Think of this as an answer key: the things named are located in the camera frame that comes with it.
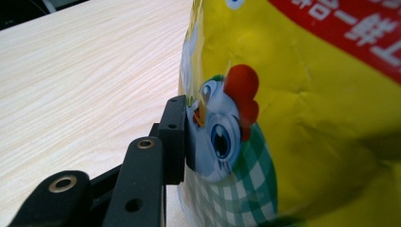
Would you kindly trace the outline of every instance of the red banner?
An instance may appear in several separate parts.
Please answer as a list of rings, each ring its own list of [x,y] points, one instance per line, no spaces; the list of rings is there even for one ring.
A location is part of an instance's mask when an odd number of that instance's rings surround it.
[[[401,0],[269,0],[306,30],[401,84]]]

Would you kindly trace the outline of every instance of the red comb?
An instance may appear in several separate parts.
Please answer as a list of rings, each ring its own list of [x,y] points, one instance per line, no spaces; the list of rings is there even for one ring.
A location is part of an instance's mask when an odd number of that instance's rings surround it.
[[[256,72],[245,64],[232,67],[225,79],[224,93],[234,101],[239,111],[242,141],[251,136],[250,126],[256,122],[259,113],[259,106],[253,100],[258,86]]]

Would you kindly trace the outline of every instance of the yellow snack bag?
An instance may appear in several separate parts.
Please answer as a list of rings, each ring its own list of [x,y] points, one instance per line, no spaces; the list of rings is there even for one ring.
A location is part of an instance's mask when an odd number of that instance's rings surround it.
[[[195,226],[401,226],[401,2],[194,0]]]

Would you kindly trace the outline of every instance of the cartoon eye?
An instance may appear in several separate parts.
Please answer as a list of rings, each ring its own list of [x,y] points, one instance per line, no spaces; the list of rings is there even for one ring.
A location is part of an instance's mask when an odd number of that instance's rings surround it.
[[[205,85],[201,88],[201,96],[203,97],[204,103],[207,103],[209,101],[209,97],[211,95],[212,89],[210,88],[209,85]]]
[[[212,129],[210,139],[219,159],[225,159],[230,154],[231,140],[230,135],[224,126],[216,124]]]
[[[230,9],[239,9],[245,0],[226,0],[226,4]]]

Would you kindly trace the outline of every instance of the wooden table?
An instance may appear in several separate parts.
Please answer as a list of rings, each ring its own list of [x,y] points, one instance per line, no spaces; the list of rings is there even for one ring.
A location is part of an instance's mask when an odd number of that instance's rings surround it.
[[[177,94],[191,0],[92,0],[0,31],[0,226],[66,169],[122,163]],[[176,187],[167,225],[186,226]]]

